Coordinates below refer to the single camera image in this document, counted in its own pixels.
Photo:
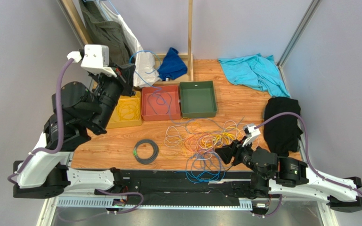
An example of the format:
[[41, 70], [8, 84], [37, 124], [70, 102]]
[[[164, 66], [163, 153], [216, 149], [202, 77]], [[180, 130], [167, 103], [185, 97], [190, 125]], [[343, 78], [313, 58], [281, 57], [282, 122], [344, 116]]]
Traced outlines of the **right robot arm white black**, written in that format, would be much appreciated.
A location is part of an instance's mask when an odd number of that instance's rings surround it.
[[253, 172], [244, 192], [250, 198], [290, 195], [317, 200], [332, 210], [352, 213], [362, 210], [362, 186], [359, 177], [334, 178], [310, 169], [307, 163], [279, 157], [261, 147], [234, 140], [231, 144], [215, 149], [225, 164], [245, 165]]

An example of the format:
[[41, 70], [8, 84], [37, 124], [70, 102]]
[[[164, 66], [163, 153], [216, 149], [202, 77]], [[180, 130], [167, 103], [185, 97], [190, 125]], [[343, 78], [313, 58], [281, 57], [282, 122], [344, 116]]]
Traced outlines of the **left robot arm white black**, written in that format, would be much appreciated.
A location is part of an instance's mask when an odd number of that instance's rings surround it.
[[134, 96], [132, 76], [134, 64], [110, 64], [113, 77], [93, 75], [97, 83], [89, 90], [74, 81], [61, 89], [62, 116], [53, 113], [37, 144], [42, 151], [31, 154], [26, 161], [15, 161], [17, 179], [13, 197], [47, 199], [71, 190], [91, 190], [94, 194], [120, 192], [125, 186], [121, 171], [73, 169], [62, 161], [81, 144], [90, 141], [88, 132], [106, 133], [108, 122], [121, 96]]

